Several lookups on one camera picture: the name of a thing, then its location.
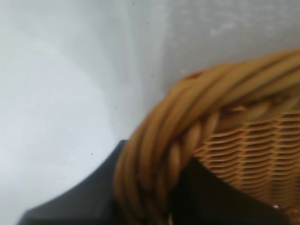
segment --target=white fabric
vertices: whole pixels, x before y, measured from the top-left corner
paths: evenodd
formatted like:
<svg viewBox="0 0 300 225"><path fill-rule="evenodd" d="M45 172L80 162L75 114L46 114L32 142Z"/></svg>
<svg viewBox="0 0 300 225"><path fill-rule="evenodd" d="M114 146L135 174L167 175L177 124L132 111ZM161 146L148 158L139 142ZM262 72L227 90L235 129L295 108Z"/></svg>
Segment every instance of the white fabric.
<svg viewBox="0 0 300 225"><path fill-rule="evenodd" d="M91 173L183 75L299 47L298 0L0 0L0 224Z"/></svg>

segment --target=brown wicker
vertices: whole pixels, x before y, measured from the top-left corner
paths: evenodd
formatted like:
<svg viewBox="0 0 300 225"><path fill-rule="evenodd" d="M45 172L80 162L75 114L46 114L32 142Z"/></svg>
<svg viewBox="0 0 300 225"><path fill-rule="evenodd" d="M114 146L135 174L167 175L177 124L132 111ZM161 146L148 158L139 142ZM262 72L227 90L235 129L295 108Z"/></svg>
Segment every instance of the brown wicker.
<svg viewBox="0 0 300 225"><path fill-rule="evenodd" d="M299 149L300 50L221 64L179 81L133 133L115 195L130 225L168 224L168 194L194 156L295 223Z"/></svg>

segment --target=woven wicker side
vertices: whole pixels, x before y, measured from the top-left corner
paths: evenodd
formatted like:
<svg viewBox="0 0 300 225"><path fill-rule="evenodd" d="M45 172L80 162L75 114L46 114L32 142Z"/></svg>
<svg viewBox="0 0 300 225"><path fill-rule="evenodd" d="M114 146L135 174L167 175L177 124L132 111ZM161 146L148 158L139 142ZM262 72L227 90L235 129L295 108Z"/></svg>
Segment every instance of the woven wicker side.
<svg viewBox="0 0 300 225"><path fill-rule="evenodd" d="M235 188L294 216L299 65L300 51L292 50L179 81L119 158L115 195L129 224L168 223L168 194L192 156Z"/></svg>

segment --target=white backdrop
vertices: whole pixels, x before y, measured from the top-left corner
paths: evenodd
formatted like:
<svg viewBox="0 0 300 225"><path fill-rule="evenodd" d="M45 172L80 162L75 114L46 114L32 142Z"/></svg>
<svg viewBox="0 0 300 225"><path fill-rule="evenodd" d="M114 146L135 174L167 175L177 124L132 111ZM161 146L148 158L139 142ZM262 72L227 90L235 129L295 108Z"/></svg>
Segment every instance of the white backdrop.
<svg viewBox="0 0 300 225"><path fill-rule="evenodd" d="M300 45L298 0L0 0L0 224L90 174L183 75Z"/></svg>

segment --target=black surface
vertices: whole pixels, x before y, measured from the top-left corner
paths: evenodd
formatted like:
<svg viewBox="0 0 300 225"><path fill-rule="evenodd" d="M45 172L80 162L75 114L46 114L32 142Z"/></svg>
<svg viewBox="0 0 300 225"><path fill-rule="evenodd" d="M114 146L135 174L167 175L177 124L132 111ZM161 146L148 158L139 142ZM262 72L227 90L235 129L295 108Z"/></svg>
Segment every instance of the black surface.
<svg viewBox="0 0 300 225"><path fill-rule="evenodd" d="M26 212L18 225L125 225L113 197L120 142L87 179ZM231 188L192 159L170 198L173 225L286 225L275 209Z"/></svg>
<svg viewBox="0 0 300 225"><path fill-rule="evenodd" d="M82 183L25 213L18 225L123 225L113 197L113 173L125 141Z"/></svg>

